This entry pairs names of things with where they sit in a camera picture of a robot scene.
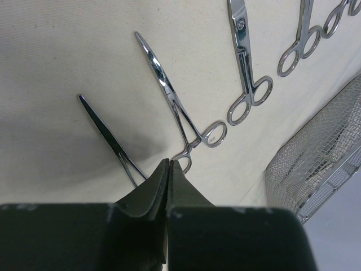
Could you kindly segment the wire mesh instrument tray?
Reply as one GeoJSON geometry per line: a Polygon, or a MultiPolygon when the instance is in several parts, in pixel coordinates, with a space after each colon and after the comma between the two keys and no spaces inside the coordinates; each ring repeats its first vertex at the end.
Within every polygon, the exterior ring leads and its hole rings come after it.
{"type": "Polygon", "coordinates": [[[267,204],[301,223],[360,168],[360,76],[352,79],[274,156],[265,171],[267,204]]]}

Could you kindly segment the steel scissors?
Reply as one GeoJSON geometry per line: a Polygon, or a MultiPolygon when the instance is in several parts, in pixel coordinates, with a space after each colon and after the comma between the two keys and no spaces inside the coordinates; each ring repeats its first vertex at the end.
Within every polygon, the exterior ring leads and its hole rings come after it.
{"type": "Polygon", "coordinates": [[[299,60],[308,58],[315,51],[322,38],[323,28],[320,25],[310,27],[313,5],[314,1],[312,0],[302,0],[300,2],[296,39],[294,43],[282,54],[277,66],[277,74],[280,77],[286,77],[293,72],[299,60]],[[313,34],[316,34],[315,39],[310,49],[305,51],[307,42],[313,34]],[[284,64],[292,53],[295,53],[294,60],[292,61],[290,67],[283,71],[284,64]]]}

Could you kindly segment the steel ring-handled forceps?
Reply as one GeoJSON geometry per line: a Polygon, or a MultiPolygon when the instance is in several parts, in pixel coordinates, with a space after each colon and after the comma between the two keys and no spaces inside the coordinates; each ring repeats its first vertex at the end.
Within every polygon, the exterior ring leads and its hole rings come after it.
{"type": "Polygon", "coordinates": [[[348,16],[356,16],[360,13],[360,8],[358,0],[342,0],[328,15],[323,26],[322,37],[329,39],[334,35],[345,10],[347,10],[348,16]]]}

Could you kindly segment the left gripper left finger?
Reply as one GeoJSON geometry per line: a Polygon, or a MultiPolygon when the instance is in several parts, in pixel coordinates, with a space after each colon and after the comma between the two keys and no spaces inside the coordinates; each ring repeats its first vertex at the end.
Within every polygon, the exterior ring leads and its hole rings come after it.
{"type": "Polygon", "coordinates": [[[161,270],[168,173],[114,203],[1,205],[1,269],[161,270]]]}

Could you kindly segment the beige wrapping cloth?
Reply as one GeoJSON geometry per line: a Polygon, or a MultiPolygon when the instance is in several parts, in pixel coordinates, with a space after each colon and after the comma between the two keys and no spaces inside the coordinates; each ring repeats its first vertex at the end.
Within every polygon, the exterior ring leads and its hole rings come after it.
{"type": "MultiPolygon", "coordinates": [[[[192,151],[187,178],[212,203],[265,204],[278,149],[360,71],[360,16],[344,13],[287,77],[299,1],[246,1],[253,77],[274,88],[217,148],[192,151]]],[[[146,174],[183,150],[134,36],[169,76],[198,130],[224,120],[242,92],[226,1],[2,1],[1,203],[114,202],[133,186],[85,112],[85,96],[146,174]]]]}

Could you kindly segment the steel ring-handled clamp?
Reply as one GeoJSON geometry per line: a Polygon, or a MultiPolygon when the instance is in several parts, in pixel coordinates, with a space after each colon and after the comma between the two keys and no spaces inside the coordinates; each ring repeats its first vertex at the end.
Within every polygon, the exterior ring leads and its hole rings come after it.
{"type": "Polygon", "coordinates": [[[258,81],[253,79],[249,23],[245,2],[228,1],[227,7],[243,91],[227,112],[227,122],[236,126],[247,118],[252,107],[257,107],[267,100],[273,90],[274,82],[270,76],[263,76],[258,81]]]}

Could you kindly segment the steel straight hemostat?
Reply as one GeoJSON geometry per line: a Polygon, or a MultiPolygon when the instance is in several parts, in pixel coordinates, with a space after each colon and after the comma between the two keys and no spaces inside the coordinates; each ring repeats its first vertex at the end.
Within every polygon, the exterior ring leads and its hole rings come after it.
{"type": "Polygon", "coordinates": [[[114,154],[117,156],[118,160],[120,161],[121,165],[123,166],[128,178],[130,179],[131,183],[135,188],[138,187],[131,171],[128,167],[128,164],[139,174],[144,180],[147,179],[146,174],[137,166],[137,164],[131,159],[129,154],[124,150],[122,145],[119,143],[118,139],[114,136],[112,131],[107,127],[105,122],[99,117],[99,115],[94,111],[88,101],[82,94],[78,95],[78,98],[81,104],[84,106],[85,111],[92,119],[93,123],[95,124],[96,128],[104,138],[104,140],[108,143],[114,154]]]}

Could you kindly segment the steel curved hemostat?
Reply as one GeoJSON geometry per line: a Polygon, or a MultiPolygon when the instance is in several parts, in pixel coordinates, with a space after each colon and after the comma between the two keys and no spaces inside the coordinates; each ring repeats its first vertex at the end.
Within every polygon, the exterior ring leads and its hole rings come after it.
{"type": "Polygon", "coordinates": [[[139,32],[134,32],[134,36],[140,47],[143,49],[144,55],[149,63],[149,66],[152,68],[153,74],[155,75],[180,131],[180,135],[184,143],[184,150],[175,155],[172,159],[177,161],[185,160],[187,162],[186,166],[183,168],[183,173],[186,174],[192,167],[191,151],[201,143],[206,144],[208,148],[218,147],[224,142],[228,133],[228,127],[224,121],[218,120],[209,125],[201,133],[185,110],[154,51],[139,32]],[[192,142],[187,138],[181,117],[184,117],[185,121],[196,136],[195,140],[192,142]]]}

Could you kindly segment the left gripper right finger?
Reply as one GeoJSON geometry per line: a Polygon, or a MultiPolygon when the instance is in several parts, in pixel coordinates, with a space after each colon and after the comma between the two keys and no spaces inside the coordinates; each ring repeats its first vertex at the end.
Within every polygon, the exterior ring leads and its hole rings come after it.
{"type": "Polygon", "coordinates": [[[286,209],[217,207],[169,168],[169,270],[314,270],[307,235],[286,209]]]}

